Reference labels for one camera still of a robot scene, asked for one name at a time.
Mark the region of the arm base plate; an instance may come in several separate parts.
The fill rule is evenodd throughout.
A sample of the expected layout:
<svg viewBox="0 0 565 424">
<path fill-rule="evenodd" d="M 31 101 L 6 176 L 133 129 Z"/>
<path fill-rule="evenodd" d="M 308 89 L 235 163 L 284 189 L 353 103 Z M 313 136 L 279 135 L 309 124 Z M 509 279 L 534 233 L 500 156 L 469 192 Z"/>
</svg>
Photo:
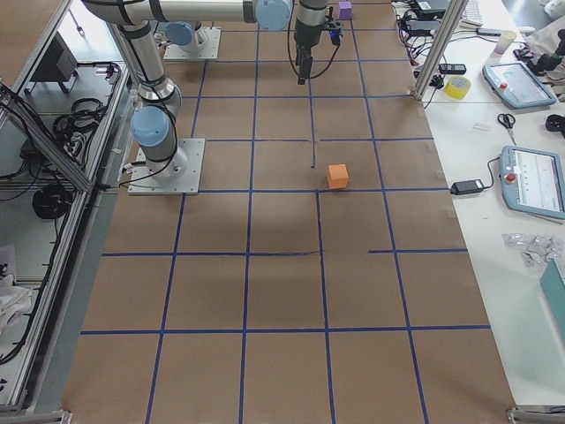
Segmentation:
<svg viewBox="0 0 565 424">
<path fill-rule="evenodd" d="M 145 164 L 134 168 L 134 182 L 128 185 L 128 194 L 197 194 L 204 151 L 204 139 L 179 139 L 177 152 L 170 163 L 153 163 L 147 161 L 142 149 L 138 148 L 136 160 Z"/>
<path fill-rule="evenodd" d="M 171 43 L 165 49 L 164 60 L 169 62 L 195 62 L 218 58 L 222 29 L 218 26 L 199 28 L 192 41 L 186 45 Z"/>
</svg>

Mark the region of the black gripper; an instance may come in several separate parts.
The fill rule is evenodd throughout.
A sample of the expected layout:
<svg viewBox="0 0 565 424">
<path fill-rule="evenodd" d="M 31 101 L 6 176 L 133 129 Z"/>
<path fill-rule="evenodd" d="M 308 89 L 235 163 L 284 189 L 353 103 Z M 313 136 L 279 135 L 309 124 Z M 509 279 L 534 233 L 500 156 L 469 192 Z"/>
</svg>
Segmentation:
<svg viewBox="0 0 565 424">
<path fill-rule="evenodd" d="M 296 30 L 294 41 L 296 43 L 295 64 L 298 68 L 298 84 L 304 85 L 311 78 L 312 47 L 316 44 L 316 35 L 313 30 Z"/>
</svg>

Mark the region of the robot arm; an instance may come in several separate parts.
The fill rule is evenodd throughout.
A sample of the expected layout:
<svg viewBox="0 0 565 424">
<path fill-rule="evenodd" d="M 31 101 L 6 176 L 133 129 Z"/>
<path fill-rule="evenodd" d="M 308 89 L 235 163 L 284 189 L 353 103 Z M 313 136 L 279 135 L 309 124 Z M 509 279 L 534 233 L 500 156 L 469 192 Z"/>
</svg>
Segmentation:
<svg viewBox="0 0 565 424">
<path fill-rule="evenodd" d="M 164 27 L 164 33 L 169 42 L 189 52 L 204 49 L 208 43 L 208 36 L 201 21 L 169 22 Z"/>
<path fill-rule="evenodd" d="M 254 136 L 260 103 L 208 92 L 218 83 L 249 87 L 248 71 L 262 72 L 258 62 L 216 64 L 217 43 L 224 22 L 254 26 L 249 42 L 270 31 L 283 34 L 290 68 L 304 85 L 315 78 L 313 49 L 321 36 L 328 34 L 335 47 L 343 37 L 326 2 L 89 1 L 86 7 L 121 43 L 142 101 L 131 131 L 143 159 L 124 182 L 129 193 L 249 189 L 262 153 L 278 181 L 290 182 L 295 171 L 281 155 L 284 141 Z"/>
</svg>

